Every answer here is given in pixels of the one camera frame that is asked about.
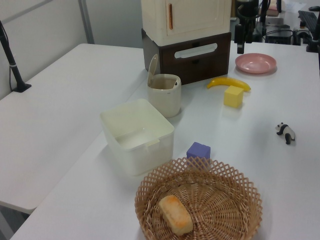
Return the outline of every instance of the yellow cube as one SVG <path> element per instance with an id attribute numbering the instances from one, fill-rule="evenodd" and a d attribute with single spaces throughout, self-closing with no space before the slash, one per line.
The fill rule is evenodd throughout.
<path id="1" fill-rule="evenodd" d="M 244 98 L 244 90 L 240 87 L 230 86 L 224 92 L 223 104 L 238 108 L 242 104 Z"/>

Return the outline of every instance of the bread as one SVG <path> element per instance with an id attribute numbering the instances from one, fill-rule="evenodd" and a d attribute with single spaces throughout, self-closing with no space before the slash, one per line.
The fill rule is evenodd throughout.
<path id="1" fill-rule="evenodd" d="M 194 225 L 191 216 L 181 201 L 174 195 L 161 199 L 159 210 L 166 224 L 178 236 L 189 233 Z"/>

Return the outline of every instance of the plastic storage box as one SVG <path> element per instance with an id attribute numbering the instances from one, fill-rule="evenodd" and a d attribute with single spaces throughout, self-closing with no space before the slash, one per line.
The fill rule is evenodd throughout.
<path id="1" fill-rule="evenodd" d="M 172 159 L 175 128 L 146 99 L 104 111 L 100 120 L 111 151 L 129 175 Z"/>
<path id="2" fill-rule="evenodd" d="M 230 31 L 232 0 L 141 0 L 142 25 L 158 46 Z"/>

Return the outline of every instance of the drawer handle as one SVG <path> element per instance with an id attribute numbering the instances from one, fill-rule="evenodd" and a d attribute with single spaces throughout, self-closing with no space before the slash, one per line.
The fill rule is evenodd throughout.
<path id="1" fill-rule="evenodd" d="M 172 4 L 171 3 L 169 3 L 169 28 L 170 28 L 170 30 L 174 29 L 173 15 L 172 15 Z"/>
<path id="2" fill-rule="evenodd" d="M 208 54 L 208 53 L 214 52 L 217 49 L 217 47 L 218 47 L 218 44 L 216 43 L 212 43 L 204 46 L 197 46 L 197 47 L 182 50 L 182 51 L 176 51 L 174 53 L 174 57 L 176 59 L 179 59 L 179 58 L 186 59 L 186 58 L 190 58 L 190 57 L 194 57 L 202 54 Z"/>

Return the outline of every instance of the cabinet handle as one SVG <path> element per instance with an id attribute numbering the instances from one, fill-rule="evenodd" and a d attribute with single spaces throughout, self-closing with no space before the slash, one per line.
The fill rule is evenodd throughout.
<path id="1" fill-rule="evenodd" d="M 173 16 L 172 16 L 172 4 L 171 3 L 169 3 L 169 28 L 170 28 L 170 30 L 174 29 Z"/>

